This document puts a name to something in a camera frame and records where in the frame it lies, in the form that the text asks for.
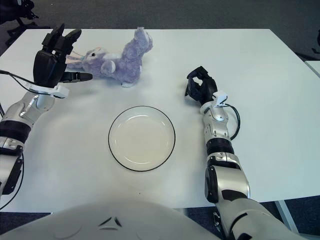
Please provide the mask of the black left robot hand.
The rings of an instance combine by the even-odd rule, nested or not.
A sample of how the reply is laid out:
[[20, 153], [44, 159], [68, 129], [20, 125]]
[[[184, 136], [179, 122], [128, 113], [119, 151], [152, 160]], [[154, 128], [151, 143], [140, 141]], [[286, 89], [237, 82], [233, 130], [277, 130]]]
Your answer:
[[47, 33], [42, 41], [42, 49], [35, 56], [33, 81], [36, 85], [54, 88], [58, 83], [76, 83], [93, 79], [90, 73], [66, 72], [66, 58], [73, 50], [73, 44], [82, 30], [74, 29], [63, 36], [65, 25], [61, 24]]

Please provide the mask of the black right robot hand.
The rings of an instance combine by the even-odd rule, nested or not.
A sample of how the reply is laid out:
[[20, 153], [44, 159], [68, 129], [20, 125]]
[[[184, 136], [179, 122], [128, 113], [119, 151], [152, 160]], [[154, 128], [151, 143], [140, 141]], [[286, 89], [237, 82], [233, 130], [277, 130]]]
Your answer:
[[187, 75], [187, 86], [184, 96], [189, 96], [201, 105], [213, 100], [213, 93], [218, 91], [215, 80], [207, 70], [199, 66]]

